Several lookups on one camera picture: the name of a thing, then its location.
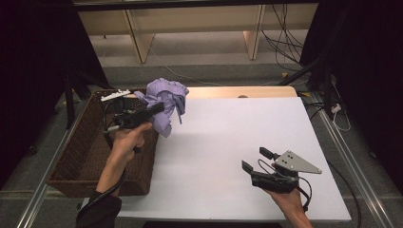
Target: sleeve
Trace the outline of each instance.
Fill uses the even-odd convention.
[[[94,192],[89,199],[93,201],[99,197],[101,193]],[[108,196],[105,199],[100,200],[77,220],[76,228],[111,228],[115,226],[115,218],[118,216],[122,208],[122,201],[119,198]]]

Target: black backdrop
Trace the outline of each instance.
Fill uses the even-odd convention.
[[[346,39],[336,44],[328,64],[348,111],[403,193],[403,3],[362,2],[354,19],[345,24]],[[345,6],[345,1],[319,3],[302,51],[304,65],[323,50]]]
[[[0,187],[34,145],[63,94],[67,74],[83,71],[106,82],[77,12],[41,10],[35,3],[0,1]]]

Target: forearm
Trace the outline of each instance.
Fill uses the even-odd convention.
[[[122,158],[116,158],[113,156],[113,154],[111,154],[107,159],[106,166],[101,174],[96,191],[104,193],[114,186],[121,178],[126,164],[127,161],[123,160]],[[118,195],[119,189],[111,194],[111,196],[114,197],[118,197]]]
[[[311,221],[308,220],[305,213],[299,212],[293,215],[285,215],[287,220],[291,222],[294,228],[312,228]]]

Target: floor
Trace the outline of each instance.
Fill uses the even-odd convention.
[[[292,31],[293,35],[303,43],[306,30]],[[279,32],[267,31],[266,34],[278,39]],[[139,65],[134,57],[131,39],[128,36],[91,37],[91,42],[104,68],[106,77],[115,87],[144,87],[156,78],[180,81],[186,86],[269,86],[282,80],[283,74],[293,74],[299,69],[293,62],[284,59],[268,45],[264,38],[259,40],[259,51],[256,60],[249,60],[241,32],[201,32],[181,34],[157,34],[154,38],[147,61]],[[279,45],[291,55],[292,48]],[[306,75],[292,83],[297,91],[306,92],[304,83]],[[321,99],[320,91],[308,91],[302,99],[313,103]],[[76,110],[79,111],[83,102],[76,99]],[[51,171],[50,164],[57,161],[54,154],[66,138],[67,111],[64,98],[56,105],[57,113],[44,126],[39,140],[35,144],[37,153],[24,157],[10,176],[9,181],[0,191],[0,220],[1,227],[73,227],[77,206],[83,199],[66,198],[56,189],[44,187],[45,174]],[[355,125],[354,117],[339,115],[336,122],[348,150],[353,154],[368,184],[375,192],[376,198],[383,206],[386,218],[390,224],[381,224],[379,218],[360,189],[354,175],[349,171],[343,159],[340,148],[332,138],[327,116],[312,105],[307,105],[307,115],[312,117],[312,125],[323,153],[329,162],[342,174],[349,184],[334,172],[334,177],[346,206],[353,220],[347,223],[315,223],[316,227],[357,227],[358,214],[355,199],[349,190],[349,185],[356,195],[361,210],[361,227],[403,227],[403,197],[396,190],[384,169],[371,156],[371,148],[362,138]],[[30,204],[35,193],[43,190],[44,198]],[[144,221],[129,218],[117,218],[116,227],[144,226]]]

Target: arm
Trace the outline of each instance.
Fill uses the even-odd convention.
[[[126,164],[134,157],[133,148],[144,145],[143,132],[151,129],[151,126],[151,123],[143,123],[137,128],[119,129],[116,132],[112,151],[96,188],[97,192],[104,193],[118,182]],[[118,195],[119,189],[111,196],[117,197]]]
[[[144,145],[143,132],[150,129],[151,126],[151,123],[143,123],[137,128],[119,129],[116,132],[113,148],[90,201],[93,201],[118,182],[127,162],[134,157],[133,148]],[[76,228],[113,227],[115,218],[122,206],[122,201],[117,198],[118,195],[119,189],[93,204],[93,206],[88,207],[87,210],[80,212],[82,216],[78,218]]]
[[[295,228],[312,228],[311,222],[302,208],[300,193],[294,189],[290,194],[279,194],[263,189],[278,205],[284,216]]]

